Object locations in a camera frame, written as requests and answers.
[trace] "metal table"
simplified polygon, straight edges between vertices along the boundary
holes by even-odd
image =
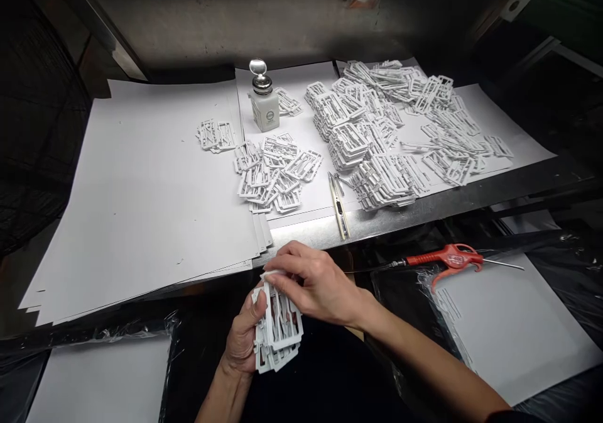
[[[273,229],[274,244],[253,260],[253,267],[266,264],[278,249],[293,239],[316,249],[326,250],[546,190],[572,187],[592,179],[594,174],[588,168],[570,155],[561,154],[527,167],[417,199],[414,204],[403,208],[387,207],[372,212],[361,209],[348,211],[351,238],[345,241],[340,237],[335,214]]]

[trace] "left hand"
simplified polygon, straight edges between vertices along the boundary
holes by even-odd
[[[263,282],[260,282],[256,288],[260,285],[263,286]],[[240,313],[232,320],[231,331],[226,339],[226,349],[221,363],[227,373],[251,376],[256,371],[256,355],[253,352],[255,327],[266,313],[267,306],[264,290],[259,292],[255,304],[251,300],[251,292],[247,294]]]

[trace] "forearm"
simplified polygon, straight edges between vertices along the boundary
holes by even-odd
[[[366,296],[360,328],[409,364],[464,419],[484,422],[509,405],[473,371],[414,327]]]
[[[236,423],[241,419],[252,375],[234,371],[221,360],[195,423]]]

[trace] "finger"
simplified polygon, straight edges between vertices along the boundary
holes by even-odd
[[[247,297],[245,298],[245,301],[243,302],[241,311],[239,311],[239,314],[241,314],[245,310],[249,310],[251,308],[251,304],[253,304],[253,297],[252,297],[253,292],[255,291],[256,288],[261,288],[262,286],[264,286],[264,282],[262,280],[260,280],[258,282],[258,284],[251,291],[249,291],[249,293],[247,294]]]
[[[241,314],[233,320],[233,330],[238,333],[251,330],[258,321],[262,319],[262,316],[266,313],[267,307],[266,294],[264,293],[264,290],[260,290],[256,303],[251,305],[247,310],[241,312]]]
[[[294,280],[280,274],[266,275],[266,281],[285,294],[301,310],[304,299],[304,289]]]
[[[320,252],[320,250],[308,247],[306,244],[302,244],[299,241],[289,241],[276,252],[276,256],[293,255],[301,256],[303,258],[316,258],[317,255],[319,255],[318,252]]]
[[[264,270],[271,271],[280,269],[285,272],[299,275],[302,278],[308,278],[312,274],[309,265],[310,260],[308,258],[300,258],[299,256],[293,256],[287,253],[285,255],[276,256],[267,262],[264,266]]]

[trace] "white paper sheet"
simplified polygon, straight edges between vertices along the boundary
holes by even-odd
[[[593,343],[524,254],[444,278],[438,306],[467,366],[516,405],[603,363]]]
[[[27,423],[157,423],[170,338],[55,348]]]
[[[231,151],[202,151],[200,122],[239,125],[234,81],[96,100],[72,195],[40,268],[38,325],[259,255]]]
[[[418,66],[418,63],[414,58],[404,60],[403,64],[405,66]],[[341,71],[345,66],[345,63],[337,62],[337,66]],[[279,214],[276,211],[270,212],[267,214],[270,228],[275,229],[282,226],[319,219],[321,217],[329,217],[331,216],[329,211],[332,211],[333,203],[329,191],[327,171],[334,172],[335,167],[329,156],[327,143],[320,138],[320,135],[312,122],[314,111],[306,103],[303,96],[306,87],[313,82],[321,81],[327,87],[330,87],[332,83],[337,80],[338,76],[334,71],[333,64],[332,62],[324,62],[281,70],[269,70],[268,74],[272,78],[274,86],[285,88],[293,97],[301,102],[304,112],[297,117],[281,117],[279,128],[268,131],[267,133],[260,132],[253,121],[251,103],[247,96],[247,93],[252,91],[251,79],[253,74],[247,70],[237,69],[236,78],[237,89],[239,91],[239,105],[241,108],[241,120],[246,139],[259,143],[267,135],[278,135],[289,132],[301,148],[311,148],[324,156],[324,161],[317,176],[314,178],[314,181],[303,187],[301,194],[301,208],[289,214]],[[487,160],[488,166],[486,169],[488,172],[474,175],[469,179],[469,182],[482,180],[499,173],[524,167],[555,156],[540,146],[532,137],[511,120],[500,107],[486,96],[479,85],[467,85],[465,87],[456,88],[455,90],[463,98],[467,109],[482,129],[481,135],[496,135],[501,137],[507,145],[509,145],[515,155],[512,161],[507,158],[489,158]],[[424,124],[431,124],[426,117],[410,116],[403,111],[400,111],[400,115],[402,120],[406,123],[406,126],[398,130],[399,139],[419,143],[429,141],[425,133],[421,131],[421,126]],[[391,152],[401,152],[399,144],[396,144],[396,146],[391,149]],[[437,192],[453,188],[453,186],[438,178],[427,166],[422,168],[430,176],[432,183],[434,184],[430,193],[427,195],[436,194]],[[353,211],[354,209],[360,208],[352,190],[345,193],[344,207],[346,211]]]
[[[289,133],[295,140],[295,143],[302,150],[314,150],[323,156],[323,161],[318,169],[318,172],[312,182],[303,183],[301,190],[301,207],[288,214],[279,214],[276,210],[266,215],[268,221],[280,217],[289,217],[297,215],[302,221],[312,220],[307,219],[299,214],[314,211],[316,209],[332,207],[333,201],[329,190],[329,177],[327,172],[335,173],[335,167],[327,143],[324,142],[314,127],[312,119],[314,111],[303,98],[308,85],[321,81],[327,87],[330,87],[339,76],[337,75],[332,62],[315,63],[313,65],[304,65],[293,68],[280,70],[269,70],[268,75],[274,82],[275,87],[286,89],[291,96],[301,103],[303,113],[295,117],[282,116],[280,117],[280,126],[266,133],[262,133],[256,123],[253,121],[253,112],[251,111],[251,101],[247,94],[252,90],[251,80],[253,74],[248,70],[236,70],[237,90],[239,92],[239,105],[241,107],[241,121],[245,130],[245,139],[255,143],[263,141],[266,136],[280,135]],[[345,193],[344,204],[346,201],[356,201],[356,196],[350,191]]]

